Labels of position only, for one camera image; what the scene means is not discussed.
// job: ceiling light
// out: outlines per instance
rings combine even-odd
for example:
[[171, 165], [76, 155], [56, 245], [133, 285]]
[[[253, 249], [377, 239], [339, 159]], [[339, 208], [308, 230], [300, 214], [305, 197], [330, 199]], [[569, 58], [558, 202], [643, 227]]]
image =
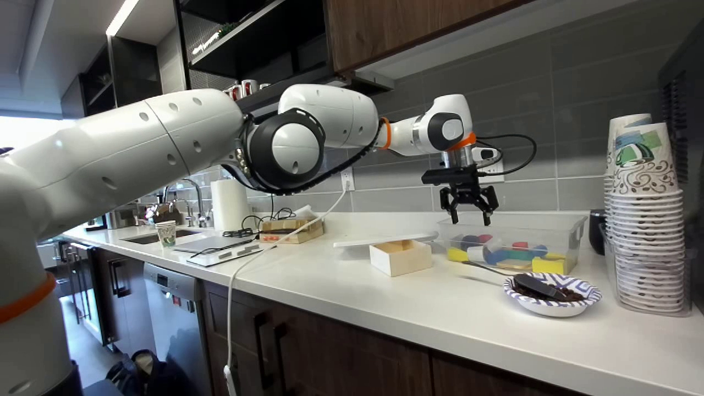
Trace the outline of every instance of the ceiling light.
[[122, 27], [122, 21], [129, 18], [131, 9], [136, 7], [138, 0], [126, 0], [122, 7], [114, 12], [106, 34], [111, 38], [117, 30]]

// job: floor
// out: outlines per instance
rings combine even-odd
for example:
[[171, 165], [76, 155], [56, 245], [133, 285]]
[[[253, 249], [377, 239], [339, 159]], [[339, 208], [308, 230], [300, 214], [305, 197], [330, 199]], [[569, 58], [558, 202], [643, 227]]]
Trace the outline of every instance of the floor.
[[80, 366], [81, 384], [87, 386], [106, 379], [106, 372], [119, 361], [81, 324], [74, 320], [70, 297], [61, 297], [63, 326], [70, 359]]

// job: faucet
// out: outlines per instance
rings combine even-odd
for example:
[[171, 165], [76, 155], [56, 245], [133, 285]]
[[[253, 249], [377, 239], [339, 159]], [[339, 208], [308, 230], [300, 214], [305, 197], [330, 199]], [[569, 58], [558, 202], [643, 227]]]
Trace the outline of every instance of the faucet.
[[180, 179], [185, 182], [190, 182], [194, 190], [195, 190], [195, 199], [198, 199], [198, 229], [205, 229], [208, 224], [208, 218], [205, 215], [205, 208], [202, 208], [202, 191], [201, 191], [201, 184], [194, 181], [194, 179]]

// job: upper cabinet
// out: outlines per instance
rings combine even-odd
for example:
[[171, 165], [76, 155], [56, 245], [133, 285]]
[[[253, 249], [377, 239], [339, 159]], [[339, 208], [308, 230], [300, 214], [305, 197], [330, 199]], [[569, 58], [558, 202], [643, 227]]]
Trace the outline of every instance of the upper cabinet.
[[527, 0], [328, 0], [333, 69], [351, 72]]
[[187, 87], [228, 87], [241, 78], [267, 89], [239, 97], [253, 113], [290, 83], [328, 82], [324, 0], [185, 0], [175, 21]]
[[80, 82], [85, 115], [160, 95], [155, 49], [110, 38]]

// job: sink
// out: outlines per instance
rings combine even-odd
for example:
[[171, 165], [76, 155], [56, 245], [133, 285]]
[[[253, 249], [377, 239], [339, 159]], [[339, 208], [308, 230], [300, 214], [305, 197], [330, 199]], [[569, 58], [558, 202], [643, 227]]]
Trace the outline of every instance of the sink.
[[[175, 238], [183, 238], [183, 235], [195, 235], [201, 230], [194, 230], [194, 229], [175, 229]], [[126, 241], [131, 241], [131, 245], [153, 245], [158, 241], [158, 235], [155, 232], [147, 232], [147, 235], [138, 235], [138, 238], [126, 238]]]

